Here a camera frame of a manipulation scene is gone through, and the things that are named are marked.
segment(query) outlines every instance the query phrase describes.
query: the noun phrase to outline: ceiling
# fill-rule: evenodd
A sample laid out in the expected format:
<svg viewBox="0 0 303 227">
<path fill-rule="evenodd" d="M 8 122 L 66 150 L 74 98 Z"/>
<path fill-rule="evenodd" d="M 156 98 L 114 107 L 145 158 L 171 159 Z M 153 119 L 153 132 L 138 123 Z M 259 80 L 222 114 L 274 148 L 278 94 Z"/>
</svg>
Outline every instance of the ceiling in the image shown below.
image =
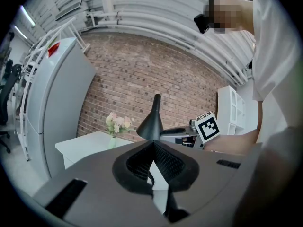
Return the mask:
<svg viewBox="0 0 303 227">
<path fill-rule="evenodd" d="M 13 23 L 27 37 L 26 42 L 33 44 L 44 36 L 50 29 L 59 25 L 55 16 L 65 8 L 80 0 L 28 0 L 24 8 L 34 20 L 32 26 L 24 14 L 19 11 Z M 155 36 L 158 39 L 175 44 L 192 54 L 200 57 L 216 68 L 230 82 L 244 83 L 244 77 L 237 76 L 252 59 L 253 36 L 248 32 L 234 32 L 225 35 L 215 34 L 210 29 L 200 34 L 193 18 L 203 11 L 203 5 L 208 0 L 82 0 L 88 5 L 86 13 L 99 11 L 102 13 L 122 12 L 120 19 L 133 25 L 100 27 L 100 29 L 136 33 Z M 139 16 L 124 16 L 123 12 L 136 13 Z M 114 17 L 99 20 L 114 20 Z"/>
</svg>

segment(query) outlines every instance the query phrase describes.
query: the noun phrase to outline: gray surface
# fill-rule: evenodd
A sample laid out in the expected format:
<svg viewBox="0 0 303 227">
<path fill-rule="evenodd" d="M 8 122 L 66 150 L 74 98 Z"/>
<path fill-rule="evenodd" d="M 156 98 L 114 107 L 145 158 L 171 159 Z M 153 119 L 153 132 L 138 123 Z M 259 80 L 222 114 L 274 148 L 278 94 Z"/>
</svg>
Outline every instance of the gray surface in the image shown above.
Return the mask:
<svg viewBox="0 0 303 227">
<path fill-rule="evenodd" d="M 233 156 L 217 152 L 189 149 L 166 142 L 168 146 L 192 157 L 200 166 L 199 176 L 190 189 L 174 193 L 178 206 L 189 213 L 193 213 L 213 199 L 231 180 L 237 169 L 217 164 L 219 159 L 242 162 L 244 157 Z"/>
<path fill-rule="evenodd" d="M 180 221 L 180 226 L 191 226 L 192 216 L 204 215 L 209 211 L 232 216 L 241 199 L 258 158 L 256 153 L 249 157 L 206 152 L 166 142 L 171 148 L 195 159 L 200 165 L 199 176 L 187 191 L 175 192 L 179 208 L 191 214 L 190 218 Z M 117 156 L 139 146 L 141 142 L 115 148 L 88 156 L 72 165 L 65 172 L 50 180 L 34 199 L 42 206 L 48 203 L 74 178 L 85 180 L 87 186 L 73 203 L 63 219 L 77 226 L 169 226 L 171 225 L 156 208 L 150 196 L 130 193 L 115 180 L 112 164 Z M 239 170 L 216 164 L 219 159 L 242 162 Z M 204 216 L 203 223 L 216 222 Z"/>
<path fill-rule="evenodd" d="M 141 142 L 96 153 L 83 158 L 49 181 L 34 199 L 46 206 L 72 179 L 88 182 L 63 219 L 77 226 L 163 226 L 151 196 L 128 192 L 112 174 L 112 164 L 121 154 Z"/>
<path fill-rule="evenodd" d="M 192 213 L 189 218 L 181 220 L 175 226 L 233 226 L 235 211 L 250 183 L 260 155 L 260 148 L 261 143 L 252 148 L 233 178 L 211 201 L 204 206 L 201 205 L 199 210 Z"/>
</svg>

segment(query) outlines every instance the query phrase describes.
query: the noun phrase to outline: white shelf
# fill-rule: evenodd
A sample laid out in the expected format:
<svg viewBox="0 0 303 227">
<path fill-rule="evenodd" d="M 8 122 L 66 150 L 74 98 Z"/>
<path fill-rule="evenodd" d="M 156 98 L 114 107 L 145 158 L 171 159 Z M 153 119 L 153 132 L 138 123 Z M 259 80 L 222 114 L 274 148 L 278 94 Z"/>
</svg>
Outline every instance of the white shelf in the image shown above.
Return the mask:
<svg viewBox="0 0 303 227">
<path fill-rule="evenodd" d="M 234 124 L 229 124 L 228 125 L 228 134 L 229 135 L 235 135 L 236 133 L 236 126 Z"/>
<path fill-rule="evenodd" d="M 235 129 L 245 128 L 245 102 L 231 87 L 218 90 L 218 127 L 221 134 L 235 134 Z"/>
</svg>

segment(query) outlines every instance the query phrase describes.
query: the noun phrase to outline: black lamp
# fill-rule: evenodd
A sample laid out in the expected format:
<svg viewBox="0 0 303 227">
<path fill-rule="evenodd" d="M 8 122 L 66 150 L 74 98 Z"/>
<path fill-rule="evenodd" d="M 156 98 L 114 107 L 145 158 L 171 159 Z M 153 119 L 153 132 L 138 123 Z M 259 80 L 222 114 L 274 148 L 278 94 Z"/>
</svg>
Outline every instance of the black lamp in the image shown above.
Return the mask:
<svg viewBox="0 0 303 227">
<path fill-rule="evenodd" d="M 151 112 L 137 129 L 137 134 L 146 140 L 160 140 L 163 125 L 160 118 L 161 95 L 156 94 L 153 99 Z"/>
</svg>

